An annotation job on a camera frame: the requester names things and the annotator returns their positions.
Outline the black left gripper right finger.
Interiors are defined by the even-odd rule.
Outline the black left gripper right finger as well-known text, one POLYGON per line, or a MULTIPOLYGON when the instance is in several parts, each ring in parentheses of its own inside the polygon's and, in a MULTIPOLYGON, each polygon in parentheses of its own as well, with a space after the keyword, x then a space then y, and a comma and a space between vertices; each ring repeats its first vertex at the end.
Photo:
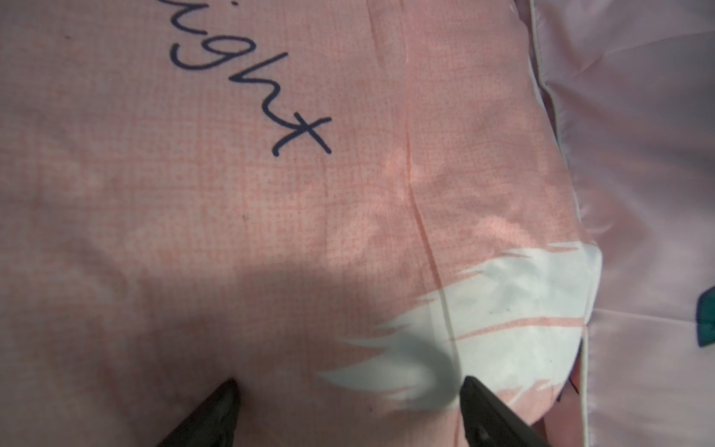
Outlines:
POLYGON ((459 400, 470 447, 550 446, 476 377, 465 377, 459 400))

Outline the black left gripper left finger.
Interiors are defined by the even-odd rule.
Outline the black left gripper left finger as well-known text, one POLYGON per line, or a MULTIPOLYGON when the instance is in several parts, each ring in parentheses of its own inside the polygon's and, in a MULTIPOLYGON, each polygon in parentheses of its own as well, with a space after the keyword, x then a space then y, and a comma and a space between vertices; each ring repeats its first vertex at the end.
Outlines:
POLYGON ((238 383, 231 378, 165 437, 158 447, 231 447, 241 404, 238 383))

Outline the salmon pink feather pillow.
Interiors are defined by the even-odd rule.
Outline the salmon pink feather pillow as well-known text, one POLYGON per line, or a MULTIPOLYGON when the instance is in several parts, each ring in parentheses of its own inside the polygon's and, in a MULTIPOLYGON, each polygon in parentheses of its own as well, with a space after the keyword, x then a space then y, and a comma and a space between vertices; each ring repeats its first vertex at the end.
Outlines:
POLYGON ((528 423, 601 252, 513 1, 5 1, 1 443, 238 446, 528 423))

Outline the light pink cartoon pillow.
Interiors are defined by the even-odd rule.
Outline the light pink cartoon pillow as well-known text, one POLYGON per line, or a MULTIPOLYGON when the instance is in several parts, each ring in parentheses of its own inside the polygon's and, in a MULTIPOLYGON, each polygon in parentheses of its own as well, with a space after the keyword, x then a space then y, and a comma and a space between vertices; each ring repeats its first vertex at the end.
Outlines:
POLYGON ((714 5, 521 1, 603 271, 583 446, 714 443, 714 5))

